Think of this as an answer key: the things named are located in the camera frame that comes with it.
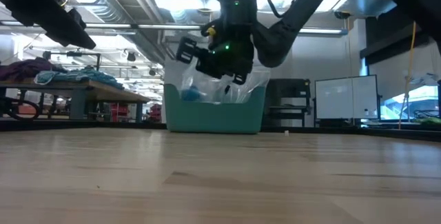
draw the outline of folded clothing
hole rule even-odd
[[[33,78],[42,71],[67,72],[63,68],[52,65],[49,61],[37,57],[18,61],[0,68],[0,81],[12,80],[23,81],[26,78]]]
[[[67,73],[54,72],[54,71],[44,71],[40,72],[36,77],[34,82],[46,85],[51,81],[54,82],[82,82],[82,81],[96,81],[99,83],[104,83],[106,85],[115,87],[120,90],[124,90],[123,84],[118,83],[116,79],[110,75],[104,74],[102,72],[97,72],[95,69],[86,68],[82,70],[72,70]]]

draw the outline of blue cloth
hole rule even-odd
[[[46,85],[51,81],[54,82],[82,82],[82,81],[96,81],[110,85],[120,90],[124,90],[123,84],[118,83],[116,79],[110,75],[102,72],[97,72],[95,69],[72,70],[68,73],[42,71],[35,77],[35,83]]]
[[[202,96],[199,89],[195,85],[192,85],[188,90],[181,92],[181,98],[184,101],[200,101]]]

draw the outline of red object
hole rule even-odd
[[[32,106],[20,105],[19,106],[19,113],[20,114],[36,114],[37,111]]]
[[[155,123],[160,123],[162,121],[161,110],[162,106],[159,104],[155,104],[150,108],[150,120]]]
[[[112,121],[113,122],[119,122],[119,117],[128,117],[129,116],[129,107],[127,104],[120,104],[118,107],[118,104],[112,103]]]

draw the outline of workbench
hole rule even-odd
[[[140,123],[143,118],[143,104],[150,101],[145,96],[96,81],[51,82],[47,85],[36,84],[33,79],[25,79],[22,82],[0,81],[0,97],[5,96],[6,90],[9,88],[71,98],[71,120],[83,120],[85,118],[84,109],[87,103],[120,103],[136,104],[136,122]]]

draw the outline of whiteboard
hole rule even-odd
[[[351,79],[316,81],[317,119],[352,118]]]
[[[317,119],[377,119],[376,76],[316,81]]]
[[[353,83],[353,117],[355,119],[377,119],[377,77],[356,77]]]

